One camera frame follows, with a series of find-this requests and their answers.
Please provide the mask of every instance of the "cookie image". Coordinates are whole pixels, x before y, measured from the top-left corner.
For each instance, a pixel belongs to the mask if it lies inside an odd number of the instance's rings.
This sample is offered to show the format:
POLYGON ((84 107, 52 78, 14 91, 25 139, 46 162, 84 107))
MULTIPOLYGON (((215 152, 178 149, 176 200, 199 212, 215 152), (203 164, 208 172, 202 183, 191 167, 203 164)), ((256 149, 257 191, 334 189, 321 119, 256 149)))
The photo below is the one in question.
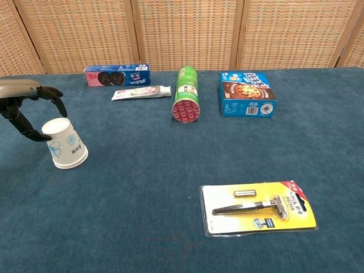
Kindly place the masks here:
POLYGON ((224 82, 225 98, 246 100, 274 100, 275 96, 270 88, 261 88, 240 82, 224 82))
POLYGON ((97 79, 100 84, 102 84, 104 86, 111 86, 110 75, 107 72, 100 72, 97 75, 97 79))
POLYGON ((123 85, 125 83, 125 76, 123 73, 115 71, 110 74, 110 81, 113 85, 123 85))

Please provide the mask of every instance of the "plastic blister pack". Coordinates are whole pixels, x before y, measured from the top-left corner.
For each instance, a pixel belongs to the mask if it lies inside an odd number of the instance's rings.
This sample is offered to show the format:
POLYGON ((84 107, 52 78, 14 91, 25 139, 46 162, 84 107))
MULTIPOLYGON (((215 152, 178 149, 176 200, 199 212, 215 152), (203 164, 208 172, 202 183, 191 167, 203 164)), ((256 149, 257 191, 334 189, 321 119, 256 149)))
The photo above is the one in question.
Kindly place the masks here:
POLYGON ((315 216, 294 181, 200 187, 208 237, 317 229, 315 216))

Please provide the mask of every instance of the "snack box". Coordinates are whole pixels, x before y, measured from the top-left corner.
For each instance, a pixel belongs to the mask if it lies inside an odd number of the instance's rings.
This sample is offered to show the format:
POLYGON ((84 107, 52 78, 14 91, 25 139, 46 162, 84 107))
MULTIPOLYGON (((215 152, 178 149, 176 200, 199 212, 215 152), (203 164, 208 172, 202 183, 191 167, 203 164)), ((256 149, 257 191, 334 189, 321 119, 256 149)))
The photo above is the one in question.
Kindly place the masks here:
POLYGON ((277 100, 264 73, 220 74, 221 114, 232 117, 269 118, 277 100))
POLYGON ((148 64, 89 65, 84 72, 89 86, 150 85, 148 64))

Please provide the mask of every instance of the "barcode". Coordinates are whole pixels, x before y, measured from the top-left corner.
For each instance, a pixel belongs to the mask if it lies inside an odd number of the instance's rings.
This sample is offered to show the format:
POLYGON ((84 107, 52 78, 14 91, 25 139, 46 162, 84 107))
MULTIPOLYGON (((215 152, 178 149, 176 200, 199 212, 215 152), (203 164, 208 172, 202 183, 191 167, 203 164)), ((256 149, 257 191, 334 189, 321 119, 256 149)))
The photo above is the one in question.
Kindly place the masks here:
POLYGON ((258 107, 248 107, 246 109, 247 115, 257 115, 258 114, 258 107))

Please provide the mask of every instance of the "razor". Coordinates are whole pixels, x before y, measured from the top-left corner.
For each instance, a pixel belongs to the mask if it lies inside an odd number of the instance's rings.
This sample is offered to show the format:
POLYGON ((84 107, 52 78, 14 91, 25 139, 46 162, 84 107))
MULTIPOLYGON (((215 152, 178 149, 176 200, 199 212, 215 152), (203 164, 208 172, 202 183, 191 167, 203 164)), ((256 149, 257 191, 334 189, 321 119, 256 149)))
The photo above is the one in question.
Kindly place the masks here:
POLYGON ((275 208, 277 214, 281 219, 288 218, 286 209, 284 208, 282 200, 279 196, 275 196, 272 200, 268 201, 244 202, 243 204, 239 205, 225 206, 223 208, 213 209, 212 214, 213 215, 239 214, 265 208, 275 208))

